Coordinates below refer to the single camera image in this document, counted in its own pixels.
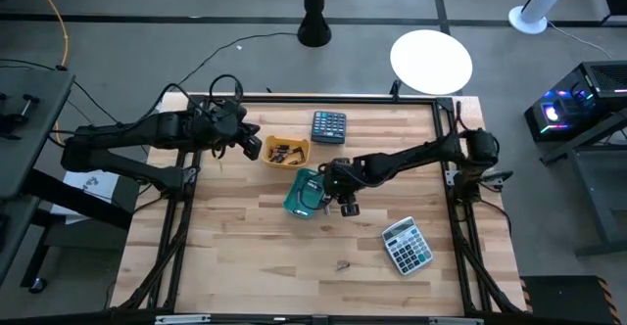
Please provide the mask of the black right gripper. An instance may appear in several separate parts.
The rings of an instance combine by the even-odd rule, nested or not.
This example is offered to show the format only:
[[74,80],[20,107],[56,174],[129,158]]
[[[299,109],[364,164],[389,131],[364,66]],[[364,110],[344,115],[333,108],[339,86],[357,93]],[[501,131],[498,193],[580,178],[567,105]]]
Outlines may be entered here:
[[321,201],[323,208],[328,207],[333,198],[341,197],[341,213],[343,216],[357,216],[361,213],[355,192],[364,188],[363,168],[359,162],[348,158],[333,159],[321,163],[318,173],[322,177],[322,187],[326,194]]

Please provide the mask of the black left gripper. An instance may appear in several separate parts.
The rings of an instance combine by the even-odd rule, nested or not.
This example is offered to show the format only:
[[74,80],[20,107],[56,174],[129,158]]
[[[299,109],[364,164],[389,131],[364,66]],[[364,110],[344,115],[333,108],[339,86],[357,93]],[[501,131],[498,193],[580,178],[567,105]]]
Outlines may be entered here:
[[193,149],[209,150],[240,145],[251,161],[259,158],[263,142],[255,136],[261,129],[244,122],[247,110],[234,100],[225,100],[209,110],[195,109],[193,116]]

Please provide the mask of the green plastic bin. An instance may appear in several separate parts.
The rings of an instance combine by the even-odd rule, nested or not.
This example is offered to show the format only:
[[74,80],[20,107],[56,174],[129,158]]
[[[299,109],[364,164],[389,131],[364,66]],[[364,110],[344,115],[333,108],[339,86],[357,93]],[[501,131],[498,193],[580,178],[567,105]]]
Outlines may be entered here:
[[305,210],[310,213],[311,217],[295,216],[309,219],[318,210],[323,209],[321,201],[324,196],[321,175],[314,170],[300,168],[297,170],[295,179],[283,201],[283,207],[293,215],[295,215],[292,213],[293,209]]

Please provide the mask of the yellow plastic bin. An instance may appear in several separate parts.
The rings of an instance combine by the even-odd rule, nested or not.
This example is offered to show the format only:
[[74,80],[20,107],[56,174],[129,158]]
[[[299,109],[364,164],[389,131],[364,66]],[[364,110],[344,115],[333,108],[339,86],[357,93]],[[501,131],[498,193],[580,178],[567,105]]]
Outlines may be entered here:
[[[274,149],[278,145],[289,145],[290,149],[287,152],[278,152]],[[296,147],[302,148],[302,156],[298,154],[292,154],[292,150]],[[307,139],[290,139],[269,135],[265,139],[264,149],[261,153],[261,159],[264,163],[275,168],[298,169],[305,167],[309,163],[310,151],[311,145]],[[282,163],[270,162],[270,158],[278,153],[285,154],[285,160]],[[292,161],[301,161],[301,163],[295,165],[288,164]]]

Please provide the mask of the black calculator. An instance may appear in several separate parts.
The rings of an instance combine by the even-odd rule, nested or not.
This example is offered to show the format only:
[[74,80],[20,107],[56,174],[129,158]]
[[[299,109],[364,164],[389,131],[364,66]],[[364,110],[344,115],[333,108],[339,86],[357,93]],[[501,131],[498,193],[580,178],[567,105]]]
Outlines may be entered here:
[[316,111],[313,115],[312,140],[342,145],[346,139],[347,117],[343,113]]

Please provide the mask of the silver calculator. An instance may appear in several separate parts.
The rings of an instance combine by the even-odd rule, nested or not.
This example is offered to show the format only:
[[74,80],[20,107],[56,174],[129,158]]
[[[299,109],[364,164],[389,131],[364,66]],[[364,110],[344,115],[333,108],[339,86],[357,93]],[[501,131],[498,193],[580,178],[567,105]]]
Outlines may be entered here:
[[403,276],[424,268],[433,260],[433,253],[412,216],[387,227],[382,233],[384,249]]

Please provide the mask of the black pole stand base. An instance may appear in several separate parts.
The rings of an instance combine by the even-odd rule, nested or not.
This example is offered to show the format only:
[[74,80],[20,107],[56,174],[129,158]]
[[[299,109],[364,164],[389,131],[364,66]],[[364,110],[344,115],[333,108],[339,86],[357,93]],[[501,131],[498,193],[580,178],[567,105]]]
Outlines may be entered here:
[[297,30],[301,44],[318,48],[326,45],[332,37],[324,18],[324,0],[304,0],[305,15]]

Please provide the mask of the white paper sheet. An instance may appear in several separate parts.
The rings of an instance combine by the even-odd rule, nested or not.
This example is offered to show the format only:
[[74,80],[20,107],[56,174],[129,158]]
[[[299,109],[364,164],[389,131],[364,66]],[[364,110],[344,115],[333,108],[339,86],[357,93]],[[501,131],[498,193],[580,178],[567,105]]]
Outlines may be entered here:
[[[90,172],[67,171],[63,182],[78,188],[79,190],[94,196],[104,202],[110,203],[113,200],[115,188],[118,184],[119,176],[114,173],[95,170]],[[86,220],[87,217],[73,210],[53,205],[51,213],[64,217],[66,224],[73,224]]]

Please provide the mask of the black desk support beam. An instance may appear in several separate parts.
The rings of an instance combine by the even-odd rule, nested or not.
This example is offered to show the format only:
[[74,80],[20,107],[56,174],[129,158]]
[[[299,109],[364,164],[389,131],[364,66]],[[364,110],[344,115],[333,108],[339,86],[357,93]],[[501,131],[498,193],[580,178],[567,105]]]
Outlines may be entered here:
[[[21,192],[122,230],[127,230],[131,222],[132,213],[130,211],[88,195],[78,188],[74,188],[37,169],[30,171],[24,181]],[[49,250],[46,239],[52,226],[59,224],[60,221],[61,218],[56,217],[51,212],[39,208],[35,209],[30,223],[42,227],[43,232],[24,272],[21,287],[28,289],[33,280],[39,277],[39,270]]]

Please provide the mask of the grey desk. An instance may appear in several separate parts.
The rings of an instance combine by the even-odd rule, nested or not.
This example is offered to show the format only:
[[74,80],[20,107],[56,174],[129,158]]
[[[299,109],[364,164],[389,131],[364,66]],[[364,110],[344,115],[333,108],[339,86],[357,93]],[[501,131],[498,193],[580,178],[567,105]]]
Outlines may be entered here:
[[21,140],[0,138],[0,286],[4,283],[42,200],[21,192],[66,103],[74,75],[55,70],[0,69],[0,114],[19,114],[24,94],[40,99],[14,130]]

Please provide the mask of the black mat with hazard stripes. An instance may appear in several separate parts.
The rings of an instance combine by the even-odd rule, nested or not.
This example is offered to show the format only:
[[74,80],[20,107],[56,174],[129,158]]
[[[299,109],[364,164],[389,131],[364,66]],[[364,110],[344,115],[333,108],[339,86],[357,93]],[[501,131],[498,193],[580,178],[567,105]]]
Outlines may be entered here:
[[527,311],[540,317],[622,325],[606,281],[594,275],[521,276]]

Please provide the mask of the black computer with coloured lights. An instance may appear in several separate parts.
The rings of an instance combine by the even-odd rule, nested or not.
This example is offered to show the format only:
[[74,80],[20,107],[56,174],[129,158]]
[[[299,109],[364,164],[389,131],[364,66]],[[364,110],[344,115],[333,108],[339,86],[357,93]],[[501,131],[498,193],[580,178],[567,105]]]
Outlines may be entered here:
[[627,108],[627,61],[582,62],[524,113],[536,142],[570,140]]

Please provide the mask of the black computer stand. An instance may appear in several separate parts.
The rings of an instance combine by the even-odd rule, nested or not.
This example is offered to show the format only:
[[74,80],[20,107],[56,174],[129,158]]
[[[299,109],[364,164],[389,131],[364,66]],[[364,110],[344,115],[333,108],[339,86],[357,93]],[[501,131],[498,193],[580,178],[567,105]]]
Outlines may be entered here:
[[627,111],[621,111],[616,113],[607,119],[602,120],[590,129],[582,132],[575,138],[567,141],[560,146],[549,150],[546,154],[540,156],[540,162],[544,166],[548,166],[558,160],[564,159],[568,156],[570,151],[582,146],[590,146],[609,134],[623,129],[627,126]]

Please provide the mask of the grey side table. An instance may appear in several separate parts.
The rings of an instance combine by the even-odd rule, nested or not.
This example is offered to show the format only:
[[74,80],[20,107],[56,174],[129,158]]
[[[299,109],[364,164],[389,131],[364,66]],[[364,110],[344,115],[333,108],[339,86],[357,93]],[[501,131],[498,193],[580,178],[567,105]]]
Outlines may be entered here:
[[581,256],[627,252],[627,228],[618,213],[627,213],[627,150],[590,147],[574,152],[573,169],[581,178],[599,236],[596,245],[575,251]]

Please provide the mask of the silver metal bracket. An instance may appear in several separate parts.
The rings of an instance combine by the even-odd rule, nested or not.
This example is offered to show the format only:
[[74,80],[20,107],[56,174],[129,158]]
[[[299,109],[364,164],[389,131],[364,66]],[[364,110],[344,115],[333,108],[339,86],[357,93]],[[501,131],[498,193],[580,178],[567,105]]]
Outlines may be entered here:
[[428,325],[484,325],[484,321],[466,317],[429,317]]
[[157,316],[154,325],[201,325],[211,321],[210,314],[174,314]]

